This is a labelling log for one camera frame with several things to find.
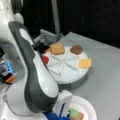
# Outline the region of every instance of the gray table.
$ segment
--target gray table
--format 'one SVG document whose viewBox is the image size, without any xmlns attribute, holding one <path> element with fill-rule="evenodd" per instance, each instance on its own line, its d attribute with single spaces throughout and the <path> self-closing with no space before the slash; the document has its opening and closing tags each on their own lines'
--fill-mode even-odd
<svg viewBox="0 0 120 120">
<path fill-rule="evenodd" d="M 81 45 L 92 67 L 88 79 L 72 93 L 88 100 L 96 110 L 98 120 L 118 120 L 120 117 L 120 49 L 69 33 L 61 42 Z"/>
</svg>

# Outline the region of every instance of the plate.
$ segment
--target plate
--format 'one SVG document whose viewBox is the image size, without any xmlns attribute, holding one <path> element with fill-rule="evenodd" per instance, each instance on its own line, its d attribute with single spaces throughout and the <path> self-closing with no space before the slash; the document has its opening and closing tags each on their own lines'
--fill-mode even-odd
<svg viewBox="0 0 120 120">
<path fill-rule="evenodd" d="M 97 115 L 93 106 L 84 98 L 73 96 L 70 108 L 84 114 L 83 120 L 97 120 Z"/>
<path fill-rule="evenodd" d="M 49 58 L 46 66 L 58 84 L 76 82 L 83 78 L 89 70 L 89 68 L 78 68 L 79 60 L 88 59 L 87 55 L 84 52 L 79 55 L 72 54 L 70 48 L 70 46 L 65 46 L 65 53 L 61 55 L 53 55 L 51 52 L 44 54 Z"/>
</svg>

